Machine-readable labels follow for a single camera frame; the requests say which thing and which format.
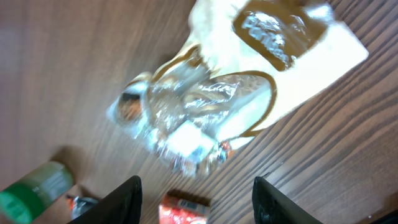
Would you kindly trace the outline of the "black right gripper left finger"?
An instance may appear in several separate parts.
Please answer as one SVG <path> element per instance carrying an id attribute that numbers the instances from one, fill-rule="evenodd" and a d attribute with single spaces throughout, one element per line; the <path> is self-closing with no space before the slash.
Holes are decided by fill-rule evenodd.
<path id="1" fill-rule="evenodd" d="M 139 224 L 142 199 L 141 178 L 134 175 L 68 224 Z"/>

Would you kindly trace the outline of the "beige snack bag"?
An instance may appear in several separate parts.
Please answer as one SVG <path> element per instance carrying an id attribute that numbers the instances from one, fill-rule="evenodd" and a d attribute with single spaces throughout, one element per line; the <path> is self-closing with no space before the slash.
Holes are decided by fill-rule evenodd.
<path id="1" fill-rule="evenodd" d="M 170 168 L 206 177 L 369 55 L 325 1 L 197 0 L 190 34 L 108 117 Z"/>

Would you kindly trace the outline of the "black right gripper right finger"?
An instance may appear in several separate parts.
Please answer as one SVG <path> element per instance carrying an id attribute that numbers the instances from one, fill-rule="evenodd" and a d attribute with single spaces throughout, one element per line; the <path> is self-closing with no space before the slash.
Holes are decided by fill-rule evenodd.
<path id="1" fill-rule="evenodd" d="M 263 177 L 252 188 L 255 224 L 322 224 Z"/>

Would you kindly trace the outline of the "red tissue pack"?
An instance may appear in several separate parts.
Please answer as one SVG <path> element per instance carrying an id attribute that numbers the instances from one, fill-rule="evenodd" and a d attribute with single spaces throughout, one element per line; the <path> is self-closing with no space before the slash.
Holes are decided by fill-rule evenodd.
<path id="1" fill-rule="evenodd" d="M 210 210 L 210 198 L 171 189 L 159 204 L 159 223 L 207 224 Z"/>

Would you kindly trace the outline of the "red black snack pouch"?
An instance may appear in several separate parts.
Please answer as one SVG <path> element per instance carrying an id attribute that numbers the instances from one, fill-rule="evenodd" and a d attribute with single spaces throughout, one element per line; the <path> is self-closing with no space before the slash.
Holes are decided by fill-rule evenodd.
<path id="1" fill-rule="evenodd" d="M 71 211 L 72 220 L 78 218 L 98 203 L 96 199 L 90 197 L 66 195 L 66 199 Z"/>

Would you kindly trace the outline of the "green lid jar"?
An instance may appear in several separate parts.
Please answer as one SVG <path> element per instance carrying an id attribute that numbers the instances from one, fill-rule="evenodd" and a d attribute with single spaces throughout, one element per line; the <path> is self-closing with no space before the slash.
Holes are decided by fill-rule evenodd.
<path id="1" fill-rule="evenodd" d="M 32 223 L 74 183 L 66 165 L 49 161 L 1 191 L 1 213 L 14 223 Z"/>

